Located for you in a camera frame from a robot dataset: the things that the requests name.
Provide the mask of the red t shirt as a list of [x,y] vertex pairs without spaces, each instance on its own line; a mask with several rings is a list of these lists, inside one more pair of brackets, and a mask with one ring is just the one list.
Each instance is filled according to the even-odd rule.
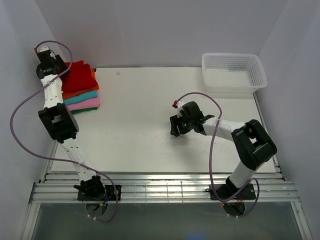
[[73,63],[67,62],[66,65],[71,67],[69,72],[61,77],[63,93],[74,93],[98,86],[88,63],[80,60]]

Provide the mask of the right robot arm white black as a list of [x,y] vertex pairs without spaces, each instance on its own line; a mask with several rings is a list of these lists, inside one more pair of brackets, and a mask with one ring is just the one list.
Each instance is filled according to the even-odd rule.
[[204,115],[194,101],[175,101],[173,107],[176,115],[170,117],[172,136],[178,137],[194,131],[234,143],[240,159],[239,164],[224,184],[211,188],[214,197],[223,203],[242,195],[257,170],[278,151],[271,137],[256,119],[248,122],[221,120],[211,114]]

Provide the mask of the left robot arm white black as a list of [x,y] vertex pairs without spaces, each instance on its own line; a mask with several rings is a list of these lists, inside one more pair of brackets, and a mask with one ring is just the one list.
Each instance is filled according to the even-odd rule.
[[63,82],[58,75],[67,69],[66,64],[57,54],[44,46],[36,51],[40,60],[36,74],[44,89],[44,107],[38,116],[53,140],[56,140],[66,151],[77,171],[80,185],[74,188],[88,198],[101,200],[106,195],[106,187],[101,177],[91,169],[79,148],[77,133],[79,126],[63,100]]

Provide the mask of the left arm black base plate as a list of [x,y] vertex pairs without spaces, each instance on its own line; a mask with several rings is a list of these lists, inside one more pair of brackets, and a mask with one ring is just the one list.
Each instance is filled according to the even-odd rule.
[[78,201],[102,201],[103,202],[107,199],[109,199],[110,201],[116,201],[116,193],[117,193],[118,200],[119,201],[121,200],[122,185],[116,184],[115,185],[116,191],[111,184],[105,185],[104,188],[105,188],[105,196],[103,198],[97,199],[91,196],[85,196],[84,193],[78,191],[76,199]]

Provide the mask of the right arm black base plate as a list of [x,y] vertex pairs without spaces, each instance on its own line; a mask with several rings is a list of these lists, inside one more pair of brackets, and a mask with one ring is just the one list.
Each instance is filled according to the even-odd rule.
[[[217,184],[215,185],[216,193],[218,194],[219,198],[221,199],[227,199],[232,194],[229,194],[229,192],[226,189],[226,184]],[[214,195],[214,191],[212,188],[212,185],[210,185],[208,188],[205,189],[206,193],[210,194],[211,200],[217,200],[217,198]],[[240,193],[238,193],[235,197],[232,198],[232,200],[255,200],[256,199],[256,193],[254,190],[253,184],[249,183]]]

